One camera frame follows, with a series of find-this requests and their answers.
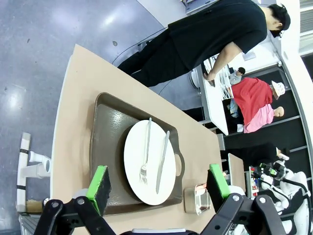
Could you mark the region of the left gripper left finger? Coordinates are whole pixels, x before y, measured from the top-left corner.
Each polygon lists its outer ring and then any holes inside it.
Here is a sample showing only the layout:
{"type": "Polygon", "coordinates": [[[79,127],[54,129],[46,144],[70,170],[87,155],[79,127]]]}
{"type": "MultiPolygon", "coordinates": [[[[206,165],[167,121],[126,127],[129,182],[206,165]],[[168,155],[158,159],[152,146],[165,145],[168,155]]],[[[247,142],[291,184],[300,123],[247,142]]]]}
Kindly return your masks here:
{"type": "Polygon", "coordinates": [[[71,235],[80,227],[86,228],[90,235],[115,234],[103,218],[110,192],[108,167],[100,165],[86,192],[67,203],[59,199],[46,202],[34,234],[71,235]]]}

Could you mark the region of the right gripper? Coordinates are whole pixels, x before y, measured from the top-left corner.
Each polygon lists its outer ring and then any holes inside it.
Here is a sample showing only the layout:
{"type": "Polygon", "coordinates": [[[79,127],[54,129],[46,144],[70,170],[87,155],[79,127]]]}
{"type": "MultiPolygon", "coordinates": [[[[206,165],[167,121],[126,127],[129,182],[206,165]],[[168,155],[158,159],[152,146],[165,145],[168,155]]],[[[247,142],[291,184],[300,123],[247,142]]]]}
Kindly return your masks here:
{"type": "MultiPolygon", "coordinates": [[[[267,164],[261,163],[259,167],[261,171],[264,171],[267,166],[267,164]]],[[[265,174],[273,179],[285,179],[288,171],[285,166],[285,160],[277,160],[269,165],[269,170],[266,170],[265,174]]]]}

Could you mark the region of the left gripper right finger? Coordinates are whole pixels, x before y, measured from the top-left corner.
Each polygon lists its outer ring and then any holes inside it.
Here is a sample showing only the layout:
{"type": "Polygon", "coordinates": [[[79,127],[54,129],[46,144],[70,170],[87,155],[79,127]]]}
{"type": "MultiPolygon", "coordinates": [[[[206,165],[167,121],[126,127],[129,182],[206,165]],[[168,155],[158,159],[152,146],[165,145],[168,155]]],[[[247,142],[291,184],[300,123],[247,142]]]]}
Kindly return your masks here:
{"type": "Polygon", "coordinates": [[[215,215],[200,232],[201,235],[225,235],[232,225],[243,225],[250,235],[285,235],[273,200],[258,195],[251,200],[245,195],[231,193],[218,164],[208,169],[206,189],[215,215]]]}

